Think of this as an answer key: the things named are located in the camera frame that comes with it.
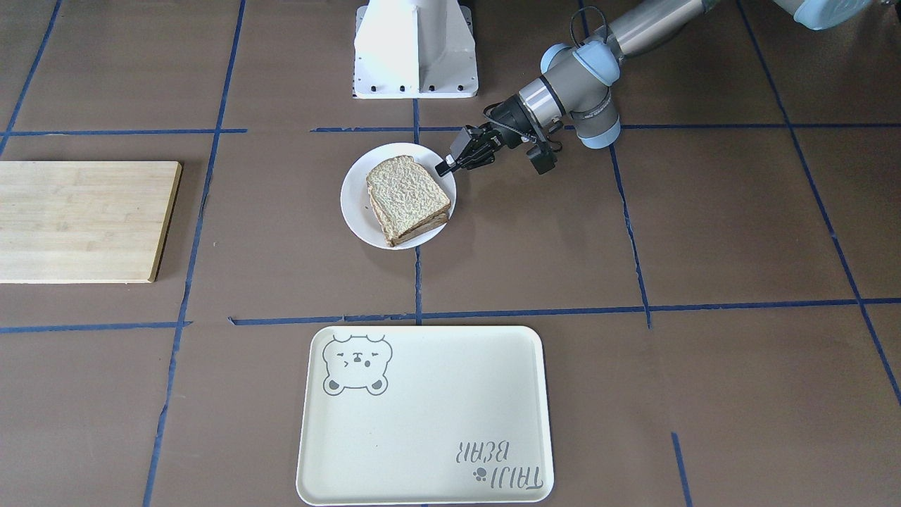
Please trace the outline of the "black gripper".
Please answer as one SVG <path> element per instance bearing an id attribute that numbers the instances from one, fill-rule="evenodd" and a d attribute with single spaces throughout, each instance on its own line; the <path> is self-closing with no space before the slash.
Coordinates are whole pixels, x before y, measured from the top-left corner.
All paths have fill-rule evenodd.
<path id="1" fill-rule="evenodd" d="M 502 148 L 514 149 L 524 142 L 547 142 L 536 115 L 524 103 L 497 103 L 483 110 L 487 121 L 465 125 L 450 146 L 450 155 L 435 167 L 439 177 L 467 164 L 490 164 Z"/>

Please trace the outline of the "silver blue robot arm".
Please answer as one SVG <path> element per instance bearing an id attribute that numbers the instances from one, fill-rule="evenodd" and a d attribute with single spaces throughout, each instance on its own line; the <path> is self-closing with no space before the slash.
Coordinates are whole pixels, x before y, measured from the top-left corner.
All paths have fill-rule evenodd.
<path id="1" fill-rule="evenodd" d="M 612 87 L 621 66 L 653 51 L 695 18 L 710 12 L 714 1 L 643 1 L 615 20 L 604 20 L 586 38 L 557 43 L 544 52 L 541 73 L 508 99 L 487 106 L 485 122 L 467 125 L 436 165 L 438 176 L 492 164 L 502 149 L 530 144 L 527 157 L 544 174 L 557 163 L 550 136 L 565 118 L 590 149 L 614 144 L 621 132 Z"/>

